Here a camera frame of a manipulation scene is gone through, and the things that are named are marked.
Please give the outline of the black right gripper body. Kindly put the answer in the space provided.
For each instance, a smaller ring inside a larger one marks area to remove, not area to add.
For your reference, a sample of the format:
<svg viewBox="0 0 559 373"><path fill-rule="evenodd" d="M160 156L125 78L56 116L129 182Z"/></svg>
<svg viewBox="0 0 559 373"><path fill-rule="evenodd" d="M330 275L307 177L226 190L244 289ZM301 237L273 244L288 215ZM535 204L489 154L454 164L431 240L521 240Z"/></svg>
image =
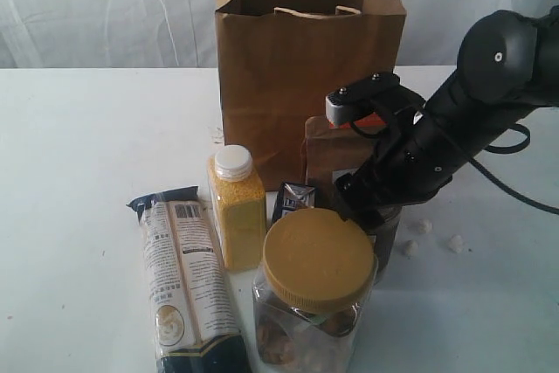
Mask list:
<svg viewBox="0 0 559 373"><path fill-rule="evenodd" d="M335 194L362 194L377 209L430 200L450 182L463 157L428 118L417 93L398 86L378 95L373 105L386 127L358 170L338 178Z"/></svg>

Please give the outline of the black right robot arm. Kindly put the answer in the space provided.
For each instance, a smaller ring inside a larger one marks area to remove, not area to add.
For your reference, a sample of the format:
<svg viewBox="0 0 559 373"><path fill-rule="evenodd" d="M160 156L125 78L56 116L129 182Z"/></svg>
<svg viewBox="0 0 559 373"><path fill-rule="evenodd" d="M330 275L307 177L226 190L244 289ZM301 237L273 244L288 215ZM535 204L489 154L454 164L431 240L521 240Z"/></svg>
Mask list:
<svg viewBox="0 0 559 373"><path fill-rule="evenodd" d="M352 174L335 180L333 206L363 229L385 222L382 210L422 204L477 154L513 154L520 145L497 147L521 120L558 104L558 10L525 17L497 10L465 35L455 70L429 98L403 86L394 73L376 73L326 98L335 125L376 114L384 128L373 150Z"/></svg>

